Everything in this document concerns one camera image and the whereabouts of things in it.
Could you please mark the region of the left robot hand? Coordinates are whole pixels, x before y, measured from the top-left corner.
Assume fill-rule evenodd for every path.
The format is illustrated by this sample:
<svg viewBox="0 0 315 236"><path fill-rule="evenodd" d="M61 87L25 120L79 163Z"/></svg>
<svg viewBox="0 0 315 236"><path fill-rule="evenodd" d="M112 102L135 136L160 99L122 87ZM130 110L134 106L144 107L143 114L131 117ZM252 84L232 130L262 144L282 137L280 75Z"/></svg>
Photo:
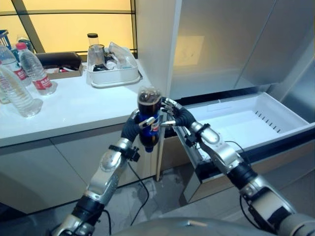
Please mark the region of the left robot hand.
<svg viewBox="0 0 315 236"><path fill-rule="evenodd" d="M143 121L139 121L139 110L134 110L125 124L123 125L123 129L121 132L121 137L128 139L131 143L134 142L137 135L139 135L145 128L152 125L155 121L155 118L148 117Z"/></svg>

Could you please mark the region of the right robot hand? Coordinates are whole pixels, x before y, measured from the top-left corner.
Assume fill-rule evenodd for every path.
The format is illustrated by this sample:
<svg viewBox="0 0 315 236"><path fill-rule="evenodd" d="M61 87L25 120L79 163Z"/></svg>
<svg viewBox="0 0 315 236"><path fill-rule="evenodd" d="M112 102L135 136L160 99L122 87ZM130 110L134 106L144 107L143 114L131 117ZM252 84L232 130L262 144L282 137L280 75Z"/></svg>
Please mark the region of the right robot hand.
<svg viewBox="0 0 315 236"><path fill-rule="evenodd" d="M162 97L160 110L174 118L161 122L161 127L181 126L189 129L196 122L194 116L185 107L170 98Z"/></svg>

